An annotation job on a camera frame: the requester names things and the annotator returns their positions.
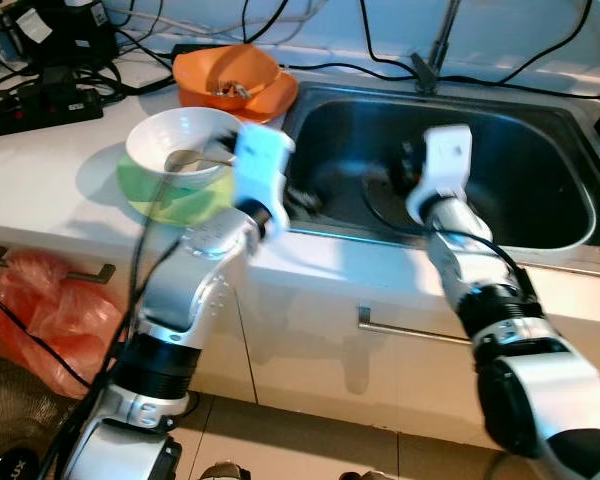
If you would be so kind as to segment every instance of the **floor tile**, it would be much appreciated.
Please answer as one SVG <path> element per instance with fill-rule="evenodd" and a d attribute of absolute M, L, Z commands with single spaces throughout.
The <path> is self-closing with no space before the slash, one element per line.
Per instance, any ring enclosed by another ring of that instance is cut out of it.
<path fill-rule="evenodd" d="M 201 395 L 198 407 L 181 421 L 178 428 L 171 432 L 171 436 L 176 442 L 182 445 L 182 455 L 176 469 L 176 480 L 188 480 L 191 474 L 213 400 L 212 396 Z"/>
<path fill-rule="evenodd" d="M 397 476 L 397 435 L 217 397 L 191 480 L 231 460 L 253 480 L 337 480 L 343 472 Z"/>
<path fill-rule="evenodd" d="M 498 452 L 433 438 L 400 435 L 400 479 L 481 480 Z M 507 457 L 497 467 L 494 480 L 536 480 L 526 462 Z"/>

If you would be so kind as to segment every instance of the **kitchen counter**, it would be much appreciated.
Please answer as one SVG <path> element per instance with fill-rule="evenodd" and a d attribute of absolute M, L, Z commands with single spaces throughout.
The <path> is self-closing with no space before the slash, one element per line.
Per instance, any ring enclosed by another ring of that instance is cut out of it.
<path fill-rule="evenodd" d="M 412 82 L 385 82 L 351 74 L 301 72 L 296 76 L 300 81 L 413 89 Z M 441 85 L 439 93 L 568 108 L 589 137 L 593 119 L 600 113 L 600 102 L 524 92 Z M 124 141 L 133 126 L 177 106 L 176 90 L 169 88 L 107 107 L 103 119 L 0 137 L 0 241 L 101 258 L 128 258 L 143 217 L 119 190 L 116 164 L 124 155 Z M 281 124 L 282 118 L 272 122 L 277 127 Z M 148 248 L 160 251 L 179 230 L 158 226 L 155 232 Z M 396 265 L 410 267 L 405 270 Z M 369 278 L 365 273 L 368 268 L 375 268 L 381 276 Z M 291 274 L 320 279 L 387 299 L 400 299 L 404 285 L 413 286 L 415 277 L 416 290 L 435 297 L 436 303 L 442 298 L 436 272 L 424 252 L 344 239 L 289 233 L 261 249 L 252 271 L 283 279 Z M 568 291 L 577 286 L 600 299 L 600 278 L 532 271 L 549 311 L 600 321 L 600 301 L 584 304 L 577 298 L 565 299 L 564 291 L 558 288 L 570 284 Z"/>

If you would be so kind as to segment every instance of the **red plastic bag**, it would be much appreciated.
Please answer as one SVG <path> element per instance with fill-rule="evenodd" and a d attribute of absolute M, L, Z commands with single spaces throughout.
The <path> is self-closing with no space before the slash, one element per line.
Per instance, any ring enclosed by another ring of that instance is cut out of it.
<path fill-rule="evenodd" d="M 71 266 L 38 251 L 14 252 L 0 273 L 0 300 L 83 379 L 91 382 L 122 319 L 100 288 L 66 278 Z M 86 387 L 0 310 L 0 356 L 27 368 L 54 392 L 81 398 Z"/>

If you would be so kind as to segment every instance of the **sink basin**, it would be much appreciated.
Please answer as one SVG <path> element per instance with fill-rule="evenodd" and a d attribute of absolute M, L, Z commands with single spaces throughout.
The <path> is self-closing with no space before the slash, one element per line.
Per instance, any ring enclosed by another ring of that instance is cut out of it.
<path fill-rule="evenodd" d="M 387 226 L 413 225 L 396 168 L 417 160 L 405 145 L 450 124 L 471 129 L 468 202 L 497 243 L 531 254 L 600 246 L 599 159 L 569 112 L 316 83 L 301 85 L 283 126 L 296 141 L 287 170 L 295 195 L 285 203 L 292 228 L 422 246 Z"/>

